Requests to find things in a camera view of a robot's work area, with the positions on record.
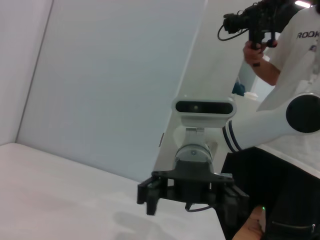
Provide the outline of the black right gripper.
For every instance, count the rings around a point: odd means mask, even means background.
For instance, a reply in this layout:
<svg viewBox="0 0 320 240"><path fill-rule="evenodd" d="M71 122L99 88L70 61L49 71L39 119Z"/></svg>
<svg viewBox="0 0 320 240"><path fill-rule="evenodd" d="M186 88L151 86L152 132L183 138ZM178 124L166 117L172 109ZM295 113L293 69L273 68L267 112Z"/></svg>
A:
<svg viewBox="0 0 320 240"><path fill-rule="evenodd" d="M136 203L146 204L148 216L156 214L160 196L188 204L214 204L222 199L223 221L228 227L235 227L248 214L249 196L234 185L232 177L212 173L207 162L178 160L174 169L151 175L137 185Z"/></svg>

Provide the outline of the bystander bare hand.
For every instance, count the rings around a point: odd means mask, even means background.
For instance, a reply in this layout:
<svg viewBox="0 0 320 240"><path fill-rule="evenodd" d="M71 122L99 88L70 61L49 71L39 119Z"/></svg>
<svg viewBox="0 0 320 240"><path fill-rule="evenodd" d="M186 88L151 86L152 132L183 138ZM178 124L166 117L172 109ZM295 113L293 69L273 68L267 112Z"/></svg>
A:
<svg viewBox="0 0 320 240"><path fill-rule="evenodd" d="M252 41L247 41L243 48L243 57L245 62L252 67L259 67L266 49L265 43L257 43L255 48L252 48Z"/></svg>

